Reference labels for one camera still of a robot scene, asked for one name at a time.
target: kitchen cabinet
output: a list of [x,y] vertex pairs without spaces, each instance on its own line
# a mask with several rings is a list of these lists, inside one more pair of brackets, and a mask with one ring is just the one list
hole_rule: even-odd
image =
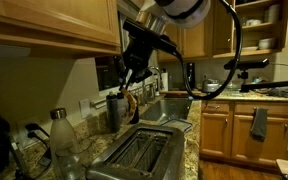
[[[208,57],[212,46],[212,8],[206,18],[197,26],[190,29],[182,29],[174,24],[168,24],[165,35],[177,44],[177,50],[184,60]],[[158,52],[158,62],[178,61],[176,57]]]
[[[267,111],[264,142],[252,138],[254,108]],[[288,143],[288,102],[203,101],[201,157],[275,167],[283,159]]]
[[119,38],[115,0],[0,0],[0,44],[97,56],[120,53]]
[[[262,50],[242,51],[244,55],[259,55],[281,52],[288,43],[288,0],[257,0],[250,3],[235,5],[235,0],[231,0],[238,13],[239,19],[244,26],[242,47],[258,46],[259,40],[267,38],[275,38],[275,44],[272,48]],[[280,4],[277,22],[266,22],[265,11],[270,6]],[[218,8],[214,15],[214,44],[213,57],[232,57],[235,53],[236,36],[235,28],[231,19],[227,18],[227,13],[220,4],[215,3]],[[261,24],[246,26],[245,23],[249,19],[259,19]]]

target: drawer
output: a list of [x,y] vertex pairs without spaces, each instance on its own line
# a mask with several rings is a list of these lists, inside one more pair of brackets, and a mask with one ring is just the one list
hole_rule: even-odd
[[230,102],[229,101],[203,101],[202,112],[208,113],[229,113]]
[[256,107],[268,109],[268,116],[288,117],[288,103],[277,102],[236,102],[235,114],[253,115]]

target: wooden floor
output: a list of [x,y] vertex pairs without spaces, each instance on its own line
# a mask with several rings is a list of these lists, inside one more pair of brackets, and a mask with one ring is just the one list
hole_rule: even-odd
[[205,180],[280,180],[279,174],[255,171],[225,163],[200,161]]

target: light switch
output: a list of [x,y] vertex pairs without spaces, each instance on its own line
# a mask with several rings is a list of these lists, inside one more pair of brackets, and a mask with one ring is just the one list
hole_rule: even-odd
[[80,100],[80,109],[83,119],[91,115],[90,100],[88,98]]

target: plate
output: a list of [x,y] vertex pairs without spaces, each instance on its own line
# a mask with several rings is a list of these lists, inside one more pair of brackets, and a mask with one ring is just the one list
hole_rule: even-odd
[[258,46],[251,46],[251,47],[244,47],[242,48],[242,51],[256,51],[258,49]]

